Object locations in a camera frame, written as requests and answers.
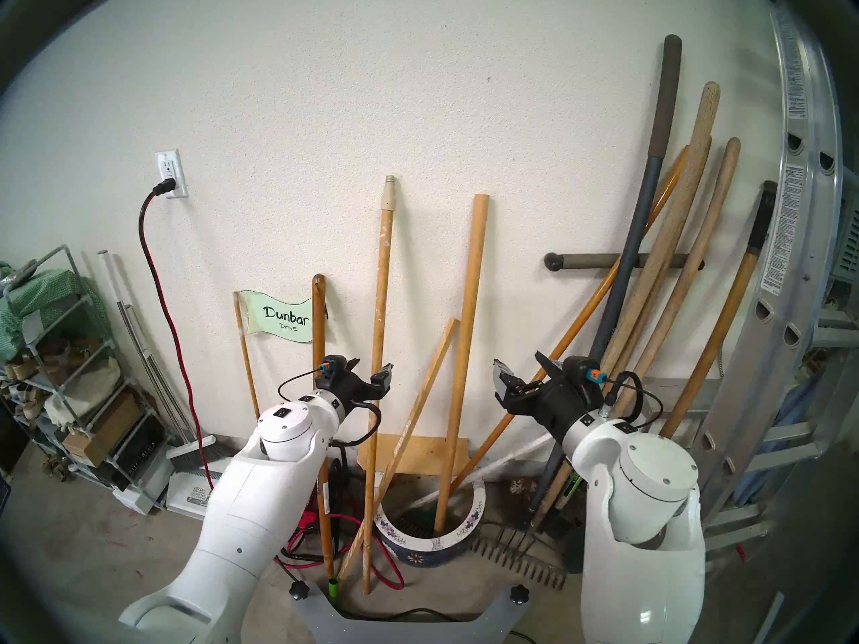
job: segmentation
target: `wooden handle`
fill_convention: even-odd
[[[671,291],[671,297],[668,298],[668,303],[662,311],[662,316],[650,335],[647,345],[644,347],[643,353],[638,358],[633,371],[641,378],[647,375],[650,367],[653,365],[656,355],[659,353],[663,342],[665,342],[671,327],[677,319],[677,314],[686,300],[686,295],[692,288],[695,281],[695,276],[698,274],[698,264],[704,260],[704,255],[707,253],[707,245],[710,244],[710,238],[715,232],[715,226],[719,221],[721,207],[727,198],[727,192],[731,188],[731,182],[734,179],[734,171],[737,167],[737,161],[740,159],[740,141],[737,138],[731,138],[725,146],[725,154],[721,158],[721,166],[719,167],[719,175],[715,180],[715,188],[713,189],[713,197],[710,200],[710,206],[707,208],[707,214],[704,217],[704,222],[698,230],[698,236],[695,238],[695,243],[689,251],[689,258],[686,259],[686,265],[680,273],[674,289]],[[628,410],[629,405],[635,393],[632,390],[624,388],[618,397],[618,403],[615,405],[615,411],[624,414]]]
[[[376,265],[376,302],[373,315],[373,355],[370,362],[370,374],[375,374],[382,368],[382,352],[385,347],[385,314],[388,311],[388,273],[391,270],[391,237],[393,236],[393,210],[395,178],[388,175],[382,192],[382,227],[379,230],[379,261]],[[368,427],[373,428],[375,419],[370,414]],[[367,475],[364,482],[364,519],[373,520],[373,500],[375,482],[375,456],[379,438],[376,434],[370,436],[367,452]],[[370,593],[370,543],[373,542],[373,527],[364,530],[363,537],[363,587],[364,593]]]
[[[749,281],[752,279],[752,274],[754,274],[757,263],[757,255],[749,252],[743,254],[740,268],[734,277],[734,283],[727,294],[727,299],[725,299],[724,307],[721,308],[719,318],[715,321],[715,327],[710,334],[710,339],[707,340],[707,345],[704,346],[704,351],[701,353],[701,357],[698,358],[698,364],[695,365],[692,376],[686,381],[686,387],[683,388],[682,393],[677,399],[677,403],[674,405],[665,426],[659,432],[660,436],[664,438],[674,436],[674,432],[677,431],[677,428],[683,421],[683,416],[689,410],[689,406],[692,405],[692,400],[698,394],[698,390],[701,384],[704,383],[704,379],[707,378],[707,372],[710,371],[710,367],[713,366],[716,356],[719,355],[721,342],[727,337],[727,331],[731,329],[731,323],[734,322],[734,316],[737,314],[737,309],[740,308],[743,294],[745,294]]]
[[[701,160],[700,166],[698,166],[698,176],[696,177],[695,190],[692,193],[693,198],[695,198],[695,195],[698,193],[698,187],[701,184],[701,177],[704,175],[704,168],[707,165],[707,157],[710,155],[711,143],[712,138],[708,138],[707,147],[704,152],[704,158]],[[689,210],[691,208],[691,204],[686,206],[686,213],[684,213],[683,222],[679,225],[679,228],[676,233],[673,233],[669,237],[669,239],[672,239],[674,241],[675,245],[677,244],[680,239],[680,236],[683,233],[683,228],[686,225],[686,219],[689,218]],[[609,374],[612,380],[616,379],[621,371],[626,370],[626,365],[629,364],[629,360],[632,358],[632,354],[633,352],[635,352],[635,349],[638,346],[638,342],[641,340],[644,331],[650,324],[650,317],[653,316],[656,307],[659,306],[659,301],[662,297],[662,286],[665,284],[665,279],[668,275],[668,267],[670,266],[670,264],[671,258],[667,258],[662,262],[662,266],[659,268],[656,274],[656,280],[653,283],[653,288],[650,289],[650,293],[648,294],[647,299],[644,302],[644,306],[638,313],[638,318],[636,319],[635,325],[632,326],[632,332],[629,334],[629,338],[626,340],[626,345],[624,346],[623,350],[620,351],[618,359],[614,362],[612,371]],[[606,384],[605,391],[608,392],[609,389],[610,386]]]
[[[235,325],[239,328],[239,341],[241,342],[241,356],[245,358],[245,374],[247,374],[247,387],[251,391],[253,402],[253,414],[259,420],[259,402],[257,401],[257,389],[253,386],[253,373],[251,372],[251,358],[247,354],[247,341],[245,341],[245,324],[241,320],[241,304],[239,303],[239,292],[233,291],[233,306],[235,307]]]
[[[420,390],[417,391],[415,403],[411,406],[411,412],[409,413],[408,419],[405,421],[403,432],[399,435],[399,440],[397,441],[396,447],[393,448],[393,456],[391,457],[391,461],[388,464],[388,468],[385,468],[385,474],[382,476],[382,481],[379,483],[378,489],[376,489],[375,501],[373,503],[374,516],[375,513],[379,511],[379,506],[382,505],[382,500],[385,498],[385,494],[388,492],[388,487],[391,486],[391,481],[393,480],[393,477],[397,472],[397,467],[399,466],[399,460],[403,459],[403,455],[405,454],[405,447],[411,439],[411,433],[415,430],[415,425],[417,425],[417,419],[421,416],[421,412],[423,411],[423,405],[427,403],[427,397],[430,395],[430,390],[432,390],[432,386],[436,382],[436,376],[438,375],[439,369],[442,368],[444,356],[448,353],[448,347],[450,346],[450,342],[453,340],[454,334],[459,327],[460,321],[458,321],[457,319],[448,320],[448,324],[444,328],[444,333],[442,334],[442,340],[440,340],[439,344],[436,346],[436,352],[433,354],[432,359],[429,361],[429,369],[427,369],[427,373],[423,377],[423,384],[421,385]],[[364,521],[361,522],[361,528],[355,535],[356,540],[363,539],[363,532],[368,526],[368,522],[372,522],[372,520],[368,520],[365,517]],[[349,568],[352,564],[352,561],[357,556],[357,550],[358,545],[356,544],[353,544],[353,546],[349,547],[349,552],[346,554],[345,559],[340,564],[338,580],[342,580],[349,573]]]
[[[546,513],[549,512],[549,509],[552,507],[552,503],[555,502],[557,495],[561,493],[563,485],[567,482],[567,478],[572,474],[573,467],[569,465],[569,462],[564,461],[561,463],[561,467],[555,474],[555,479],[552,480],[552,484],[549,485],[546,495],[543,496],[540,506],[537,508],[537,511],[534,513],[534,517],[531,519],[532,532],[535,532],[540,528],[540,524],[542,524],[543,520],[546,518]]]
[[[313,368],[316,369],[325,357],[325,275],[313,277],[310,285],[313,305]],[[319,538],[322,541],[322,561],[325,576],[334,579],[334,546],[331,537],[331,516],[328,500],[328,457],[322,460],[319,478],[316,481],[316,503],[319,509]]]
[[[692,129],[692,140],[689,142],[688,161],[680,174],[677,183],[677,193],[665,222],[662,224],[656,237],[653,249],[650,250],[650,258],[638,275],[638,282],[632,296],[624,304],[624,310],[620,314],[620,321],[614,331],[612,341],[609,343],[606,354],[603,356],[600,366],[609,374],[614,370],[615,362],[620,357],[632,328],[635,326],[644,303],[650,295],[656,278],[659,276],[662,264],[669,259],[677,246],[683,224],[686,223],[686,215],[695,197],[698,188],[698,170],[705,161],[705,155],[709,149],[710,132],[713,129],[715,111],[719,106],[719,86],[715,83],[704,85],[701,93],[701,101],[698,103],[698,115],[695,118],[695,126]]]
[[[671,169],[671,173],[668,174],[668,177],[662,184],[662,188],[659,192],[659,196],[655,199],[653,209],[650,210],[650,218],[647,222],[647,228],[650,230],[650,227],[653,226],[656,218],[659,216],[660,212],[662,212],[662,208],[665,207],[665,203],[668,202],[668,198],[671,196],[671,193],[674,191],[674,188],[677,186],[677,180],[680,177],[680,171],[683,169],[684,162],[686,160],[686,150],[688,148],[684,147],[677,157],[677,161],[674,162],[674,165]],[[579,331],[584,327],[585,323],[588,322],[588,319],[594,313],[596,308],[600,305],[603,298],[606,297],[609,288],[612,288],[612,283],[614,283],[614,277],[618,274],[618,263],[615,262],[614,266],[608,270],[608,274],[603,277],[602,282],[598,286],[597,290],[594,291],[594,294],[590,296],[590,299],[585,303],[585,306],[579,312],[579,315],[575,317],[572,325],[569,326],[569,329],[564,333],[561,340],[555,346],[555,350],[552,350],[552,353],[549,354],[549,357],[552,360],[559,359],[565,350],[569,348],[569,345],[573,343],[573,339],[579,333]],[[531,380],[543,380],[546,377],[546,372],[540,368],[534,377]],[[483,445],[477,449],[474,456],[468,460],[468,463],[463,467],[462,471],[460,471],[459,475],[457,475],[453,484],[450,485],[451,491],[456,491],[457,487],[462,484],[462,481],[466,479],[469,473],[474,470],[474,467],[477,463],[482,460],[482,458],[489,452],[490,448],[495,445],[495,441],[498,440],[498,437],[504,433],[504,430],[512,423],[514,416],[506,413],[503,418],[501,418],[500,422],[497,423],[494,429],[490,432],[490,434],[486,437],[486,440],[483,442]]]
[[[471,354],[471,333],[474,331],[474,313],[477,311],[477,287],[480,284],[480,266],[483,263],[483,248],[486,238],[486,216],[489,214],[489,196],[483,193],[474,196],[474,212],[471,215],[471,239],[468,243],[468,265],[466,283],[462,295],[462,314],[460,315],[460,338],[456,343],[456,367],[454,368],[454,387],[450,397],[448,417],[448,437],[445,450],[447,454],[439,475],[439,494],[436,505],[436,536],[442,535],[444,520],[448,513],[450,481],[454,472],[456,441],[460,437],[462,403],[466,396],[466,376],[468,358]]]

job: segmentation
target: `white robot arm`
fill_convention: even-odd
[[[612,419],[596,362],[537,359],[546,383],[496,361],[497,399],[549,429],[588,483],[582,580],[587,642],[686,644],[704,601],[698,468],[686,450]]]
[[[357,360],[327,356],[317,389],[259,419],[212,492],[180,575],[128,606],[124,624],[153,641],[238,644],[259,577],[298,526],[333,435],[357,403],[381,399],[392,365],[362,382]]]

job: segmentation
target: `white wall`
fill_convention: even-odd
[[[20,264],[67,242],[104,288],[95,253],[118,254],[178,382],[136,227],[158,181],[155,152],[179,148],[191,197],[153,202],[149,245],[204,426],[248,435],[230,291],[299,302],[326,274],[329,351],[361,357],[367,377],[379,198],[393,173],[392,432],[460,312],[471,198],[489,193],[461,431],[481,442],[502,413],[492,358],[530,377],[534,350],[551,350],[602,276],[549,273],[544,253],[623,245],[669,33],[683,40],[669,160],[708,80],[721,84],[721,105],[707,198],[725,141],[743,144],[707,267],[653,371],[684,376],[727,294],[758,185],[777,174],[780,88],[763,0],[109,0],[3,97],[0,259]],[[703,214],[696,205],[691,225]],[[273,405],[276,384],[308,368],[310,347],[249,343],[260,404]],[[450,362],[420,434],[444,434]],[[288,387],[297,394],[306,381]],[[364,424],[356,413],[342,435]],[[539,432],[517,420],[493,454]]]

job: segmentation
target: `wooden board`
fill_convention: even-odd
[[[397,445],[399,434],[378,434],[379,446],[376,450],[376,471],[384,471],[393,456],[393,448]],[[362,443],[358,449],[358,465],[364,471],[367,469],[368,446]],[[441,436],[412,436],[399,461],[397,473],[412,475],[437,476],[442,472],[444,463],[444,438]],[[454,471],[461,471],[468,461],[468,440],[456,442],[456,459]]]

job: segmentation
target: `dunbar drive sign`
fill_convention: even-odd
[[[287,304],[255,290],[242,290],[239,294],[247,310],[247,334],[267,332],[300,343],[313,341],[310,300]]]

